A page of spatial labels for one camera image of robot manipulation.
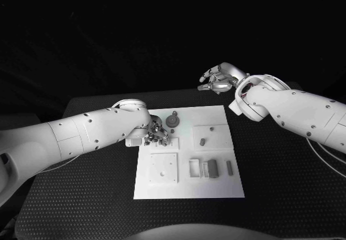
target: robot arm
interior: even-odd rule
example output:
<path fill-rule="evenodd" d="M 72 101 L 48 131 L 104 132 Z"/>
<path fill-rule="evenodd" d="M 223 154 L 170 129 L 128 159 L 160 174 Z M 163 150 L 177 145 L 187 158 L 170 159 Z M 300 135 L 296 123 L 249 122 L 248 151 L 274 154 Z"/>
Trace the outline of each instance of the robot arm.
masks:
<path fill-rule="evenodd" d="M 25 181 L 58 162 L 125 139 L 125 146 L 170 143 L 161 120 L 137 99 L 61 120 L 0 131 L 0 206 Z"/>
<path fill-rule="evenodd" d="M 229 108 L 236 115 L 244 114 L 260 122 L 270 114 L 284 129 L 346 153 L 345 104 L 301 90 L 291 90 L 268 74 L 245 75 L 229 63 L 213 67 L 199 81 L 209 76 L 209 83 L 198 89 L 221 93 L 234 86 L 235 100 Z"/>

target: table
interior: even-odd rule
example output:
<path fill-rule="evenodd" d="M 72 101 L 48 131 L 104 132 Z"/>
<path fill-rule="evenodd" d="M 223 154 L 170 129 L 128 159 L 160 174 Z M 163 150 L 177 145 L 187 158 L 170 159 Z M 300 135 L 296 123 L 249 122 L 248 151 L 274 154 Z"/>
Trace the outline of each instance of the table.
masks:
<path fill-rule="evenodd" d="M 223 105 L 245 198 L 134 200 L 138 148 L 120 142 L 36 176 L 16 223 L 19 239 L 123 239 L 187 223 L 231 225 L 280 238 L 346 237 L 346 179 L 306 138 L 270 116 L 254 122 L 228 110 L 234 92 L 183 89 L 78 97 L 63 117 L 123 99 L 143 100 L 148 109 Z M 346 173 L 342 163 L 333 166 Z"/>

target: black background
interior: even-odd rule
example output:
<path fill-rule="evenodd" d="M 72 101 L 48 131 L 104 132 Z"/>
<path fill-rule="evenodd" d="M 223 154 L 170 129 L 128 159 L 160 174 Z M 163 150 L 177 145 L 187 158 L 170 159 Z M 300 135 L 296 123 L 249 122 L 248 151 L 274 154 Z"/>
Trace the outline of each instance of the black background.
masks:
<path fill-rule="evenodd" d="M 343 101 L 345 33 L 319 14 L 297 24 L 270 18 L 268 27 L 245 16 L 205 24 L 202 15 L 193 21 L 164 11 L 138 16 L 133 8 L 97 3 L 3 3 L 0 9 L 4 114 L 32 112 L 45 122 L 62 117 L 74 97 L 196 88 L 222 62 Z"/>

